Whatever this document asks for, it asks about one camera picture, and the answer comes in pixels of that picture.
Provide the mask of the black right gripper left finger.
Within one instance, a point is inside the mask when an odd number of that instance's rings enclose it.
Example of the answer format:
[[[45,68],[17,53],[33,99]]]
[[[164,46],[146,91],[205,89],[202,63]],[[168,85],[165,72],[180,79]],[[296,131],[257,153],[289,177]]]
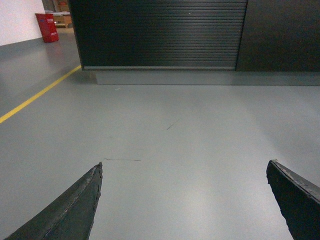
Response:
[[[88,240],[103,180],[99,162],[7,240]]]

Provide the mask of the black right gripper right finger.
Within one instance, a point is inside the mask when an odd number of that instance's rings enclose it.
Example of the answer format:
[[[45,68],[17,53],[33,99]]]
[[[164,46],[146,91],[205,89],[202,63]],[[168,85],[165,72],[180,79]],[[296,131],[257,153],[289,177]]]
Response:
[[[294,240],[320,238],[320,188],[275,160],[266,177]]]

